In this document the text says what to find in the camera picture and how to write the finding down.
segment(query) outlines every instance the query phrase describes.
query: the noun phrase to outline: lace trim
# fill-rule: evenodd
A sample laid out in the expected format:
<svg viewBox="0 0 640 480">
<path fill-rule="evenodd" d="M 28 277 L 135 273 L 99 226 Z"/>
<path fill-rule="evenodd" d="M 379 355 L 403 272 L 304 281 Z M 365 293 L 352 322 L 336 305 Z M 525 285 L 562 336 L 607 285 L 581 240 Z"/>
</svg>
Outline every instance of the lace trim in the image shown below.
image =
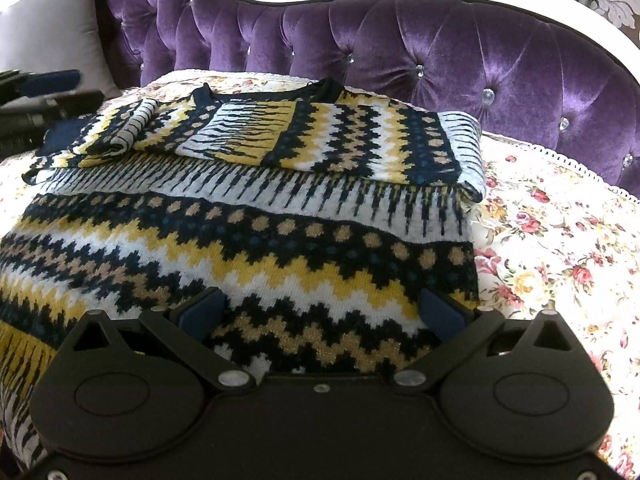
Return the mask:
<svg viewBox="0 0 640 480">
<path fill-rule="evenodd" d="M 551 150 L 549 148 L 545 148 L 544 146 L 540 146 L 539 144 L 531 144 L 530 142 L 525 142 L 524 140 L 511 139 L 510 137 L 505 137 L 500 134 L 492 134 L 491 132 L 485 132 L 485 131 L 482 131 L 482 134 L 484 136 L 489 137 L 490 139 L 499 140 L 500 142 L 505 142 L 507 144 L 518 146 L 523 150 L 531 150 L 531 151 L 542 153 L 547 158 L 553 160 L 554 162 L 560 164 L 561 166 L 564 166 L 569 170 L 575 171 L 575 173 L 581 174 L 582 176 L 590 178 L 591 180 L 594 180 L 597 183 L 603 185 L 609 191 L 612 191 L 616 195 L 620 195 L 626 198 L 627 200 L 629 200 L 630 202 L 640 205 L 640 199 L 638 197 L 632 195 L 627 190 L 622 189 L 621 187 L 610 186 L 597 173 L 594 173 L 585 165 L 580 164 L 576 160 L 573 160 L 572 158 L 564 156 L 561 153 L 555 152 L 554 150 Z"/>
</svg>

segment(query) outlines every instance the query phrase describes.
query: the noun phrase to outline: headboard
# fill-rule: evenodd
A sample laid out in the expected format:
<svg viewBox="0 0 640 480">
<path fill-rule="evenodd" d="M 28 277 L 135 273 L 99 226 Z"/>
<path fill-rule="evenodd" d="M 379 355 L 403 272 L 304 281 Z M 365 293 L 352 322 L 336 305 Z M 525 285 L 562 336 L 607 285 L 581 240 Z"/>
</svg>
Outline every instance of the headboard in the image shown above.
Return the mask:
<svg viewBox="0 0 640 480">
<path fill-rule="evenodd" d="M 429 110 L 468 112 L 485 131 L 556 150 L 640 196 L 638 82 L 598 44 L 530 12 L 470 0 L 97 0 L 97 8 L 120 88 L 185 68 L 332 76 Z"/>
</svg>

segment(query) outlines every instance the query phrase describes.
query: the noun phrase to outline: purple upholstery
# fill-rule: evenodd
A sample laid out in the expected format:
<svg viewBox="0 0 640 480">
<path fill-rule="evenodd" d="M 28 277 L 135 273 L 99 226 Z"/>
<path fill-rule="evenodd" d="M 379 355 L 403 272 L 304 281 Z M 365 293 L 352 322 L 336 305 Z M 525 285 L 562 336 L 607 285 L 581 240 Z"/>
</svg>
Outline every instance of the purple upholstery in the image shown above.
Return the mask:
<svg viewBox="0 0 640 480">
<path fill-rule="evenodd" d="M 640 196 L 638 84 L 590 40 L 518 10 L 463 0 L 97 5 L 120 88 L 185 68 L 332 76 L 429 110 L 463 110 L 486 131 L 542 144 Z M 491 105 L 484 88 L 495 92 Z M 560 132 L 562 117 L 570 125 Z"/>
</svg>

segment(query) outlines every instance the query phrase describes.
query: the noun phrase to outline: tan dot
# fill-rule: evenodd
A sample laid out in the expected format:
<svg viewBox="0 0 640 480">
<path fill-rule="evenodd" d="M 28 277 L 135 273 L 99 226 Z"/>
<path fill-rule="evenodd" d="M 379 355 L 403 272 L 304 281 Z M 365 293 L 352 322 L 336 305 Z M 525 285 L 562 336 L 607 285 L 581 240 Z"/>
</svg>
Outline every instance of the tan dot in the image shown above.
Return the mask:
<svg viewBox="0 0 640 480">
<path fill-rule="evenodd" d="M 197 202 L 195 204 L 191 204 L 189 206 L 189 208 L 187 209 L 187 211 L 184 213 L 187 216 L 193 216 L 195 215 L 198 211 L 200 211 L 200 204 L 198 204 Z"/>
<path fill-rule="evenodd" d="M 364 244 L 369 249 L 375 249 L 377 247 L 380 247 L 380 245 L 382 245 L 382 242 L 380 241 L 380 237 L 377 234 L 367 233 L 364 235 Z"/>
<path fill-rule="evenodd" d="M 399 260 L 404 261 L 409 257 L 409 250 L 404 244 L 401 244 L 400 242 L 393 244 L 391 246 L 391 250 Z"/>
<path fill-rule="evenodd" d="M 316 238 L 322 234 L 323 230 L 324 229 L 322 228 L 322 224 L 315 223 L 307 227 L 305 233 L 309 237 Z"/>
<path fill-rule="evenodd" d="M 431 269 L 431 267 L 436 263 L 436 253 L 433 249 L 425 249 L 422 251 L 418 261 L 423 269 Z"/>
<path fill-rule="evenodd" d="M 465 253 L 459 247 L 453 247 L 449 251 L 449 261 L 454 265 L 463 265 L 465 263 Z"/>
<path fill-rule="evenodd" d="M 341 225 L 335 230 L 334 238 L 336 242 L 345 242 L 351 238 L 351 228 L 348 225 Z"/>
<path fill-rule="evenodd" d="M 258 218 L 251 222 L 251 227 L 254 231 L 264 231 L 269 227 L 269 219 L 266 216 L 258 216 Z"/>
<path fill-rule="evenodd" d="M 281 235 L 288 235 L 293 229 L 296 228 L 296 223 L 293 220 L 285 220 L 278 225 L 278 232 Z"/>
<path fill-rule="evenodd" d="M 205 216 L 205 218 L 207 220 L 211 220 L 212 218 L 216 218 L 220 215 L 222 215 L 222 210 L 218 206 L 215 206 L 211 209 L 211 211 L 207 213 L 207 216 Z"/>
<path fill-rule="evenodd" d="M 238 222 L 241 222 L 243 218 L 244 218 L 244 209 L 238 209 L 236 211 L 233 211 L 229 215 L 229 218 L 226 219 L 226 221 L 230 222 L 231 224 L 237 224 Z"/>
</svg>

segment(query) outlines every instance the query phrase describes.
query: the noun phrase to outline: pillow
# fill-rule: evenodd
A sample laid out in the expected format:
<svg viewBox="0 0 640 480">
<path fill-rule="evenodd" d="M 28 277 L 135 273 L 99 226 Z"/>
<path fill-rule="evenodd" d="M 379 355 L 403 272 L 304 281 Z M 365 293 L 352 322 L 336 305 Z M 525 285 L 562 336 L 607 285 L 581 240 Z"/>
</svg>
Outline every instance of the pillow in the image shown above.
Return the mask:
<svg viewBox="0 0 640 480">
<path fill-rule="evenodd" d="M 95 0 L 20 0 L 0 11 L 0 72 L 77 69 L 79 90 L 121 92 L 104 59 Z"/>
</svg>

